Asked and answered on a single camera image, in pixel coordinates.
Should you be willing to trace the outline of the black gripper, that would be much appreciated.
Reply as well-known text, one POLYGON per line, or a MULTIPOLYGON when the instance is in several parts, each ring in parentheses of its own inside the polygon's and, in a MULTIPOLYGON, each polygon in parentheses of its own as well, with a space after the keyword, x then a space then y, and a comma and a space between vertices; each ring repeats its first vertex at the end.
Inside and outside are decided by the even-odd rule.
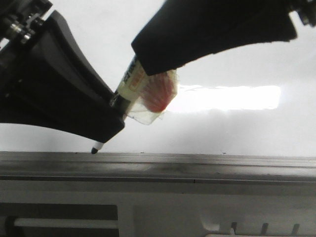
POLYGON ((43 25, 42 17, 53 6, 49 0, 2 0, 0 2, 0 70, 4 71, 26 50, 43 25))

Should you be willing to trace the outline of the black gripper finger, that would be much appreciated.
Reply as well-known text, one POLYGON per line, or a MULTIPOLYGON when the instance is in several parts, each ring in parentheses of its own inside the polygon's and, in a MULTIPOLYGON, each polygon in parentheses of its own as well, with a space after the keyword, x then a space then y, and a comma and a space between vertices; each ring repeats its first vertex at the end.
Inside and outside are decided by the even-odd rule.
POLYGON ((113 92, 54 11, 24 45, 0 55, 0 120, 57 129, 106 143, 124 128, 113 92))
POLYGON ((296 37, 285 0, 167 0, 131 46, 151 76, 235 47, 296 37))

